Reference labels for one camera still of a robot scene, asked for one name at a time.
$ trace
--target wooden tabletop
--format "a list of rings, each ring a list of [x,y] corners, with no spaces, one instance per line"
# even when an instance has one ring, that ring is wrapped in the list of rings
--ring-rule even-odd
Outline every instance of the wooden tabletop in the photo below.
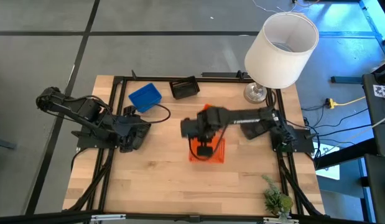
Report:
[[[109,101],[113,76],[97,76],[93,94]],[[131,105],[128,95],[149,82],[127,82],[123,107]],[[247,140],[238,125],[225,132],[225,163],[188,161],[188,141],[181,138],[180,121],[196,118],[208,103],[229,110],[266,106],[253,105],[243,97],[245,83],[199,83],[200,92],[181,100],[172,97],[168,82],[153,82],[162,94],[162,105],[171,110],[169,120],[153,124],[141,148],[130,153],[116,150],[104,210],[116,213],[161,213],[202,215],[269,215],[263,192],[268,188],[262,175],[279,186],[276,154],[269,133]],[[286,117],[304,125],[295,85],[282,90]],[[114,111],[119,93],[115,98]],[[167,112],[153,107],[142,114],[146,121],[159,120]],[[97,149],[88,149],[75,160],[63,208],[71,207],[91,182]],[[320,212],[324,212],[313,162],[295,153],[300,188]],[[101,186],[96,191],[97,207]]]

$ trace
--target table lamp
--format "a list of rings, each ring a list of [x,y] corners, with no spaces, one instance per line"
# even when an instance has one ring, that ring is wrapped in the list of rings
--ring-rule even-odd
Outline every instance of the table lamp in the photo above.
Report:
[[[268,88],[286,88],[295,83],[318,44],[315,24],[300,13],[282,12],[264,23],[244,59],[249,76],[245,98],[251,103],[266,99]]]

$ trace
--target lamp base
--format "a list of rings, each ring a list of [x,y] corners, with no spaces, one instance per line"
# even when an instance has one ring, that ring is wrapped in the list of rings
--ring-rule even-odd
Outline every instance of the lamp base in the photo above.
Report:
[[[267,88],[258,83],[249,83],[244,89],[244,98],[249,103],[262,103],[267,97]]]

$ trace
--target gray floor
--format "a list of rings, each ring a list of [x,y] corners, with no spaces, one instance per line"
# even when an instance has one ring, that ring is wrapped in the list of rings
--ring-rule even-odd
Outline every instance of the gray floor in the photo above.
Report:
[[[285,11],[293,8],[285,0],[256,0],[256,4],[276,11],[279,11],[276,6]],[[3,0],[0,30],[83,31],[92,5],[93,0]],[[320,32],[371,31],[357,3],[319,3],[301,12],[316,23]],[[271,14],[255,7],[252,0],[102,0],[92,30],[259,30]],[[253,37],[228,36],[90,37],[72,95],[90,94],[97,75],[130,75],[131,69],[140,76],[180,77],[244,70],[244,55],[253,40]],[[0,216],[24,211],[53,123],[53,117],[36,109],[34,100],[48,86],[64,90],[80,42],[81,37],[0,37],[0,138],[17,144],[13,151],[0,148]],[[361,86],[330,84],[330,77],[360,76],[383,58],[376,39],[321,38],[297,81],[301,105],[320,105],[325,98],[342,103],[363,96]],[[365,101],[360,101],[325,110],[321,123],[337,123],[340,118],[366,107]],[[304,115],[314,123],[318,112]],[[355,121],[347,120],[336,129],[368,123],[368,113],[362,113]],[[64,121],[38,213],[61,210],[77,141],[70,131],[79,128]],[[336,129],[322,128],[320,132]],[[357,132],[338,133],[327,139],[342,141]],[[368,132],[353,142],[371,136]],[[342,167],[341,178],[358,171],[357,168],[357,164]],[[324,190],[340,185],[322,179],[320,183]],[[362,220],[358,198],[325,191],[322,197],[327,214]]]

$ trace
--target orange object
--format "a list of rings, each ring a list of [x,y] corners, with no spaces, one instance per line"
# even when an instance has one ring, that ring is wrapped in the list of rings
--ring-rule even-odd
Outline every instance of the orange object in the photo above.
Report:
[[[207,110],[207,108],[211,107],[211,105],[205,105],[203,110]],[[206,145],[211,147],[213,150],[216,149],[218,140],[223,130],[217,131],[211,142],[208,142]],[[217,151],[210,157],[206,156],[198,156],[198,146],[201,146],[201,142],[198,141],[197,138],[189,140],[190,152],[189,152],[189,161],[190,162],[209,162],[209,163],[224,163],[225,158],[225,139],[222,138],[220,141],[220,145],[218,145]]]

